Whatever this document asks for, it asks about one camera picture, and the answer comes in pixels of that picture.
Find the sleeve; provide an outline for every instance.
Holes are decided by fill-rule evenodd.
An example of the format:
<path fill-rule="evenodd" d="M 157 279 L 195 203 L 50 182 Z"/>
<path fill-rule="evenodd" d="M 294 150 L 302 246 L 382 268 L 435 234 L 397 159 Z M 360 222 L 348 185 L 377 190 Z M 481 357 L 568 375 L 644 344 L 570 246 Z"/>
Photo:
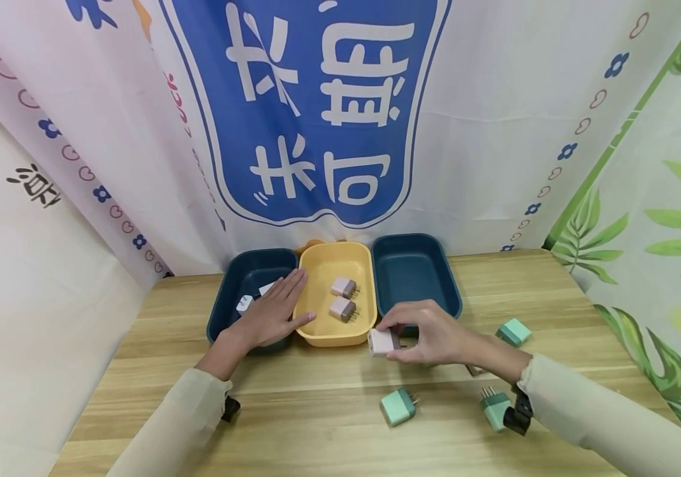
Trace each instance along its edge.
<path fill-rule="evenodd" d="M 224 414 L 231 382 L 192 368 L 179 378 L 144 423 L 108 477 L 175 476 L 190 451 L 211 437 Z"/>
<path fill-rule="evenodd" d="M 535 355 L 518 387 L 535 418 L 628 476 L 681 476 L 681 428 L 619 393 Z"/>

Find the blue banner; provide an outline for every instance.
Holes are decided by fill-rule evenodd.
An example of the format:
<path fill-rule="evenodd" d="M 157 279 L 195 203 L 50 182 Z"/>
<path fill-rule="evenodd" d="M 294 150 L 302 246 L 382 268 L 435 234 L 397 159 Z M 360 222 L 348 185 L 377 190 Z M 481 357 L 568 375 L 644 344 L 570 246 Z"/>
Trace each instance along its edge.
<path fill-rule="evenodd" d="M 178 31 L 161 0 L 226 205 L 278 226 L 396 212 L 450 2 L 174 0 Z"/>

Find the curtain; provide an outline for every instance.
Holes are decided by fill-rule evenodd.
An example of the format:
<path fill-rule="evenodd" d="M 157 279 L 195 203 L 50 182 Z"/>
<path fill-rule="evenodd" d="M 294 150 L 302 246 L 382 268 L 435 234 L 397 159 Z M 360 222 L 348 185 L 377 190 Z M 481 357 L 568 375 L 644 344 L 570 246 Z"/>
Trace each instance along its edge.
<path fill-rule="evenodd" d="M 311 240 L 547 240 L 681 418 L 678 44 L 674 0 L 0 0 L 0 476 L 156 280 Z"/>
<path fill-rule="evenodd" d="M 680 39 L 671 0 L 0 1 L 0 121 L 145 285 L 537 247 Z"/>
<path fill-rule="evenodd" d="M 548 244 L 681 420 L 681 45 L 665 72 Z"/>

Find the fingers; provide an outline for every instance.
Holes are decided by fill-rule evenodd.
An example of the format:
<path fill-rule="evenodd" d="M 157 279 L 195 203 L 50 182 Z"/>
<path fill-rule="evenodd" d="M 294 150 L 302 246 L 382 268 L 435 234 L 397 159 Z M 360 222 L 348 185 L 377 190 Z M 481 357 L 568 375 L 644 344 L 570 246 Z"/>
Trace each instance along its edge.
<path fill-rule="evenodd" d="M 270 286 L 269 290 L 266 290 L 266 293 L 264 293 L 264 295 L 261 295 L 261 298 L 266 298 L 274 295 L 275 288 L 281 286 L 283 280 L 284 278 L 282 277 L 277 278 L 277 280 L 274 282 L 274 285 Z"/>
<path fill-rule="evenodd" d="M 386 355 L 386 358 L 398 362 L 425 362 L 417 346 L 409 350 L 393 350 Z"/>
<path fill-rule="evenodd" d="M 294 271 L 290 272 L 290 275 L 286 276 L 285 280 L 282 280 L 278 290 L 274 291 L 274 298 L 276 300 L 285 300 L 286 297 L 288 297 L 288 294 L 301 280 L 301 277 L 305 275 L 305 273 L 306 272 L 303 269 L 295 269 Z"/>
<path fill-rule="evenodd" d="M 297 281 L 296 285 L 293 287 L 293 290 L 290 290 L 290 292 L 288 293 L 287 300 L 292 303 L 297 302 L 297 297 L 301 295 L 301 292 L 303 292 L 303 289 L 306 286 L 306 282 L 308 281 L 309 275 L 307 275 L 307 273 L 304 272 L 303 276 L 300 277 L 299 281 Z"/>
<path fill-rule="evenodd" d="M 314 321 L 316 317 L 317 314 L 313 311 L 310 311 L 309 313 L 302 313 L 302 315 L 293 318 L 291 321 L 288 321 L 286 325 L 289 327 L 290 331 L 295 331 L 300 327 Z"/>
<path fill-rule="evenodd" d="M 396 303 L 375 328 L 377 331 L 385 331 L 396 325 L 418 325 L 422 316 L 416 301 Z"/>

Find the wooden table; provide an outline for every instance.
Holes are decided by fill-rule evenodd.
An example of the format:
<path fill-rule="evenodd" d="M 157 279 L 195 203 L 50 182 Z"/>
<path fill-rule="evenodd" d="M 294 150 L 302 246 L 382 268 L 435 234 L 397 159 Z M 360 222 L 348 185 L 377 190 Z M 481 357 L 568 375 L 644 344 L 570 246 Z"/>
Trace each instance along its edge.
<path fill-rule="evenodd" d="M 544 250 L 450 259 L 460 288 L 460 322 L 485 333 L 510 317 L 533 333 L 523 347 L 677 422 L 633 365 L 576 282 Z M 205 325 L 221 276 L 166 278 L 146 298 L 91 397 L 51 476 L 104 476 L 208 342 Z M 194 476 L 613 476 L 593 452 L 533 423 L 526 437 L 495 433 L 479 405 L 494 376 L 465 367 L 401 366 L 370 358 L 366 346 L 289 350 L 249 357 L 233 380 L 242 403 L 190 464 Z M 379 401 L 401 385 L 421 403 L 390 429 Z"/>

